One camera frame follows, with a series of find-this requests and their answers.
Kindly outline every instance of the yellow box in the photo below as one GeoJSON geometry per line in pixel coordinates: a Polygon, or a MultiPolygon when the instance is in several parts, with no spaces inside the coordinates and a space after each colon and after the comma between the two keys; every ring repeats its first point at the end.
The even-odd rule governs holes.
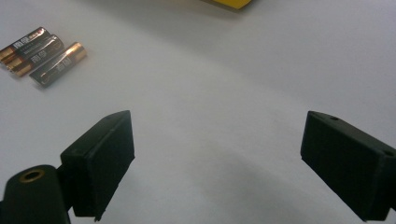
{"type": "Polygon", "coordinates": [[[222,3],[223,5],[239,9],[247,5],[251,0],[214,0],[215,2],[222,3]]]}

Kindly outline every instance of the metal part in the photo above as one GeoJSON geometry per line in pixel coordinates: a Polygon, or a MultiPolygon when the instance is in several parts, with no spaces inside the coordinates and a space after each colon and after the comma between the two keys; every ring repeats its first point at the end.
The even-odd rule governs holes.
{"type": "Polygon", "coordinates": [[[0,63],[9,63],[20,53],[24,52],[43,38],[49,36],[50,33],[43,27],[35,29],[29,35],[22,37],[8,47],[0,50],[0,63]]]}
{"type": "Polygon", "coordinates": [[[345,121],[308,112],[301,155],[362,220],[395,208],[396,150],[345,121]]]}
{"type": "Polygon", "coordinates": [[[87,51],[78,42],[75,42],[60,55],[49,60],[35,70],[30,77],[42,87],[48,87],[70,68],[76,65],[87,55],[87,51]]]}
{"type": "Polygon", "coordinates": [[[28,172],[26,172],[25,174],[21,175],[20,177],[20,182],[21,183],[31,183],[33,181],[36,181],[37,179],[43,177],[43,175],[46,172],[44,170],[39,170],[39,169],[33,169],[30,170],[28,172]]]}
{"type": "Polygon", "coordinates": [[[13,74],[21,77],[37,68],[64,48],[64,43],[56,35],[51,35],[38,44],[40,44],[39,47],[26,53],[25,56],[18,56],[11,63],[8,63],[7,68],[13,74]]]}

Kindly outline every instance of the white table surface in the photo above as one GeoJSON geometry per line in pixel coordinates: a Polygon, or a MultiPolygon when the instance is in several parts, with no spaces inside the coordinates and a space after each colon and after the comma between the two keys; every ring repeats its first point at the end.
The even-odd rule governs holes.
{"type": "Polygon", "coordinates": [[[0,70],[0,192],[128,109],[102,224],[362,223],[301,160],[306,113],[396,147],[393,0],[2,0],[0,20],[0,48],[44,26],[89,54],[46,90],[0,70]]]}

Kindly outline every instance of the mounting hole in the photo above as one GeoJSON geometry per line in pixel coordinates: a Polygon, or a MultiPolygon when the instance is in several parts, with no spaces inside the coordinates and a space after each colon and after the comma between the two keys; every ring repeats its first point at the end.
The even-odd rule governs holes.
{"type": "Polygon", "coordinates": [[[28,171],[28,172],[24,173],[23,175],[21,175],[20,181],[25,184],[31,183],[31,182],[41,178],[44,175],[44,173],[45,172],[43,170],[39,170],[39,169],[31,170],[31,171],[28,171]]]}
{"type": "Polygon", "coordinates": [[[385,153],[385,155],[390,156],[390,157],[395,156],[395,155],[393,154],[393,152],[384,151],[384,153],[385,153]]]}

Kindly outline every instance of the black plastic jaw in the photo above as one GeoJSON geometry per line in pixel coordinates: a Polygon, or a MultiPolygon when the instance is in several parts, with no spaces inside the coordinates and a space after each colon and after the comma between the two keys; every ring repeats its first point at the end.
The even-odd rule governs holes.
{"type": "Polygon", "coordinates": [[[29,168],[7,182],[0,224],[69,224],[67,211],[100,220],[134,159],[131,114],[101,119],[62,154],[62,165],[29,168]]]}
{"type": "Polygon", "coordinates": [[[396,150],[343,120],[308,112],[301,155],[363,221],[395,207],[396,150]]]}

